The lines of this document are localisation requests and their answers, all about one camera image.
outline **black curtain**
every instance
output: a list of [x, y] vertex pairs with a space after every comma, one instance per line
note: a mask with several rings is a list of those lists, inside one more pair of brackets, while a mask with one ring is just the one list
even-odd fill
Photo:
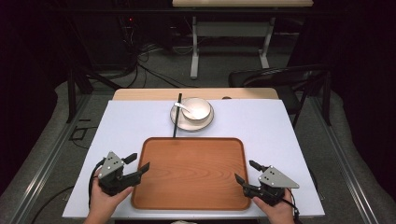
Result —
[[35, 3], [2, 1], [0, 29], [3, 193], [50, 120], [57, 101], [54, 88], [66, 81], [67, 68]]
[[316, 1], [344, 8], [340, 20], [307, 20], [289, 65], [333, 65], [353, 142], [378, 183], [396, 199], [396, 2]]

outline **table leg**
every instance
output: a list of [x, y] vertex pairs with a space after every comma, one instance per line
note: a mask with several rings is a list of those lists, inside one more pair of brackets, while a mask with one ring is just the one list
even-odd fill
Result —
[[264, 44], [262, 46], [262, 49], [259, 49], [259, 56], [260, 56], [260, 61], [262, 62], [262, 68], [270, 67], [268, 60], [267, 60], [267, 52], [268, 52], [268, 48], [270, 46], [272, 32], [274, 31], [274, 25], [275, 25], [275, 18], [271, 18], [270, 24], [269, 24], [269, 27], [267, 30], [267, 34], [265, 36]]
[[192, 61], [191, 61], [191, 79], [198, 78], [198, 35], [197, 19], [192, 17]]
[[67, 74], [67, 94], [68, 94], [68, 102], [69, 102], [69, 117], [66, 123], [70, 123], [71, 120], [77, 113], [77, 103], [76, 103], [76, 86], [75, 86], [75, 78], [73, 74], [73, 69]]
[[330, 94], [331, 94], [331, 77], [327, 75], [323, 83], [323, 101], [322, 101], [322, 116], [327, 125], [332, 126], [330, 123]]

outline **white bowl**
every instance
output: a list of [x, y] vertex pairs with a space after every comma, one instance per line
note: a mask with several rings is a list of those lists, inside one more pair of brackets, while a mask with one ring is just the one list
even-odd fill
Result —
[[190, 111], [181, 109], [183, 116], [191, 122], [203, 122], [210, 114], [211, 105], [208, 101], [201, 98], [189, 98], [183, 102]]

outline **wrist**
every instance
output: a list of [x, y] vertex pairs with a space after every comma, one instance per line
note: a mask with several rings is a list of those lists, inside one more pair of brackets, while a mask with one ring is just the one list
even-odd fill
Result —
[[268, 218], [271, 224], [294, 224], [293, 218], [289, 217], [278, 217], [278, 218]]
[[101, 216], [100, 214], [89, 213], [84, 221], [84, 224], [106, 224], [108, 218]]

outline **tray rim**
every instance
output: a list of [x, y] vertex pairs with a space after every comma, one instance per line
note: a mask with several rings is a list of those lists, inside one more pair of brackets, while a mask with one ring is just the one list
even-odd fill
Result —
[[[145, 142], [143, 143], [142, 146], [142, 150], [140, 153], [140, 157], [139, 157], [139, 163], [138, 163], [138, 168], [141, 167], [142, 164], [142, 156], [144, 155], [144, 150], [145, 150], [145, 145], [151, 141], [151, 140], [186, 140], [186, 141], [190, 141], [190, 140], [203, 140], [203, 141], [207, 141], [207, 140], [213, 140], [213, 141], [217, 141], [217, 140], [233, 140], [238, 142], [238, 144], [241, 146], [242, 149], [242, 159], [243, 159], [243, 166], [244, 166], [244, 175], [245, 175], [245, 180], [248, 182], [248, 168], [247, 168], [247, 161], [246, 161], [246, 156], [245, 156], [245, 148], [244, 148], [244, 144], [243, 142], [236, 137], [150, 137], [148, 139], [145, 140]], [[143, 207], [139, 207], [139, 206], [135, 206], [134, 204], [134, 196], [135, 196], [135, 189], [133, 191], [132, 197], [131, 197], [131, 206], [136, 208], [136, 209], [140, 209], [140, 210], [159, 210], [159, 211], [169, 211], [169, 210], [191, 210], [191, 211], [245, 211], [247, 209], [249, 209], [250, 205], [251, 205], [251, 200], [247, 199], [247, 204], [244, 207], [241, 208], [235, 208], [235, 209], [216, 209], [216, 208], [210, 208], [210, 209], [191, 209], [191, 208], [177, 208], [177, 209], [160, 209], [160, 208], [143, 208]]]

